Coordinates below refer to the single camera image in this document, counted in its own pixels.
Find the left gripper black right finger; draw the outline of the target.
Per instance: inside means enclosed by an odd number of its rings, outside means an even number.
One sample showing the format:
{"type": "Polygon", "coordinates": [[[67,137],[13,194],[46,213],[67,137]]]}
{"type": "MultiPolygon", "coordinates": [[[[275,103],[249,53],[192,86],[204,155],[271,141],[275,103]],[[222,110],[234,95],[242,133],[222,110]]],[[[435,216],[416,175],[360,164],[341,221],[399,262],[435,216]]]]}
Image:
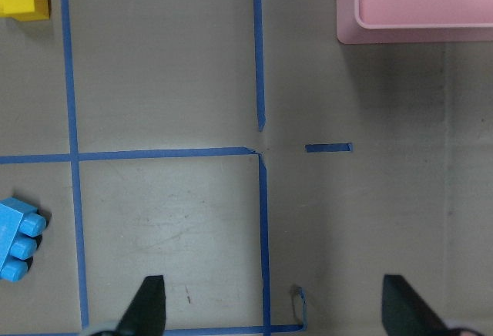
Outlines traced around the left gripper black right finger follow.
{"type": "Polygon", "coordinates": [[[400,274],[385,274],[381,321],[387,335],[447,335],[446,324],[400,274]]]}

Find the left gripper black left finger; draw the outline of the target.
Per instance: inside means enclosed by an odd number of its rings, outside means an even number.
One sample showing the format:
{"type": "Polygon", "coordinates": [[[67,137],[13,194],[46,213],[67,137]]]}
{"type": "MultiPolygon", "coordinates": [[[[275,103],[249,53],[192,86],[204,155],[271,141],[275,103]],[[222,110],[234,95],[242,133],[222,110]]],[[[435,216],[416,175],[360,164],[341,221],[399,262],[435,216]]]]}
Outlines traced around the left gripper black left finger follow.
{"type": "Polygon", "coordinates": [[[166,292],[163,275],[147,276],[114,330],[116,335],[163,335],[166,292]]]}

